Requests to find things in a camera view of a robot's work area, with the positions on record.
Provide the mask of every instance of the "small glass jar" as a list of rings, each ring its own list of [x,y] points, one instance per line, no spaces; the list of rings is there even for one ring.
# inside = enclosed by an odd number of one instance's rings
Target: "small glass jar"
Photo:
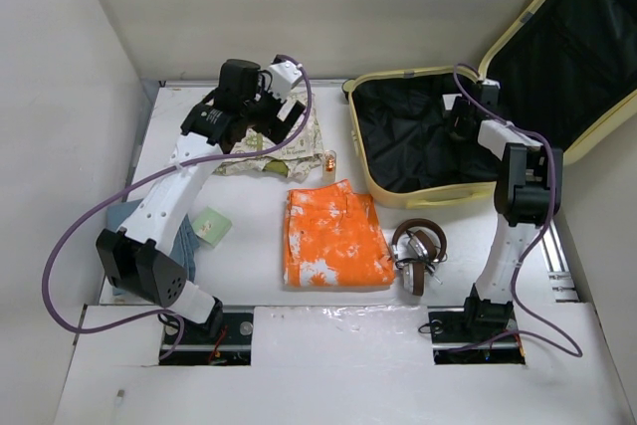
[[[336,152],[326,151],[322,156],[322,182],[332,184],[336,182]]]

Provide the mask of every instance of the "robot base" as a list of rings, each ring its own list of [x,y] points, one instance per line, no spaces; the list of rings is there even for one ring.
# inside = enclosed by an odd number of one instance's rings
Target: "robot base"
[[[223,322],[215,336],[187,320],[181,342],[159,365],[250,365],[253,318],[252,308],[224,308]],[[174,328],[164,328],[160,354],[172,346],[176,337]],[[218,356],[211,359],[215,347]]]
[[[436,363],[525,363],[522,343],[513,335],[476,349],[452,351],[515,328],[513,304],[481,301],[475,286],[462,308],[431,309],[427,325]]]

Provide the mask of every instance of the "open suitcase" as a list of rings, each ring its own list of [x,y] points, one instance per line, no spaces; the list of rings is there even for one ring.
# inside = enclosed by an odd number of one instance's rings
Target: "open suitcase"
[[[498,114],[572,163],[637,111],[637,0],[533,0],[478,71],[500,82]],[[498,161],[445,131],[452,72],[382,72],[351,86],[354,145],[378,203],[422,208],[492,193]],[[466,87],[477,80],[459,72]]]

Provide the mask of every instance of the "white wall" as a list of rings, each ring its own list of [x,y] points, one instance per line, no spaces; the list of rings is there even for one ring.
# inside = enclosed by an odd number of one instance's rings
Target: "white wall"
[[[73,336],[44,310],[42,269],[63,230],[122,186],[144,96],[98,0],[0,0],[0,35],[0,421],[49,424]],[[103,220],[55,270],[70,320],[96,298]]]
[[[210,79],[239,57],[316,77],[478,62],[527,0],[101,0],[143,77]]]
[[[558,227],[637,412],[637,117],[564,171]]]

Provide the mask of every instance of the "orange tie-dye pants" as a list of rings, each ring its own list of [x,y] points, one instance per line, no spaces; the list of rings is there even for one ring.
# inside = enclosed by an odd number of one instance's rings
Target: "orange tie-dye pants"
[[[343,180],[288,193],[284,281],[304,287],[379,287],[394,280],[393,263],[368,194]]]

